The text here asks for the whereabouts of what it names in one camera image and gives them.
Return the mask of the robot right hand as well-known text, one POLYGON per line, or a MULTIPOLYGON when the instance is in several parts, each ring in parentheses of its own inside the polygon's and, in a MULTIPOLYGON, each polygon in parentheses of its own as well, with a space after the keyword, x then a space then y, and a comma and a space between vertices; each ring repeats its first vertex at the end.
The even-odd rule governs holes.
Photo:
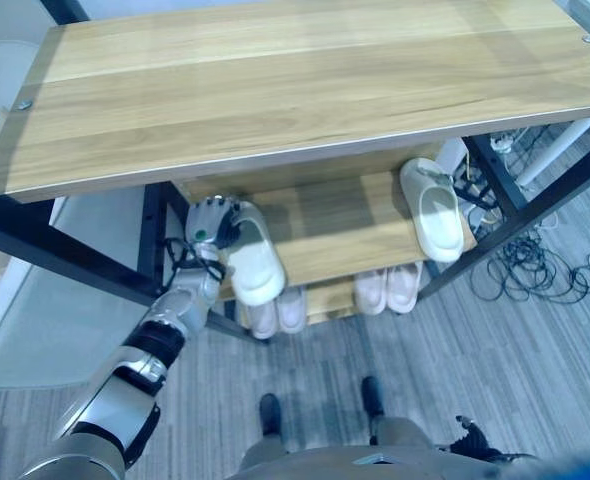
POLYGON ((448 446, 450 453, 482 461, 490 461, 502 455, 500 450, 490 446, 485 434, 471 418, 457 415, 456 421, 466 431, 466 434, 448 446))

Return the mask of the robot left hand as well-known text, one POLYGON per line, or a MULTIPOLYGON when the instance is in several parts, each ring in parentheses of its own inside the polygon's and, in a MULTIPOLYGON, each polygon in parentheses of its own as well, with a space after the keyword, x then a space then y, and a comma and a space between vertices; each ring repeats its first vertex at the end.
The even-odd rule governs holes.
POLYGON ((211 244, 218 249, 231 247, 240 236, 237 218, 241 203, 232 197, 205 197, 189 207, 186 239, 193 244, 211 244))

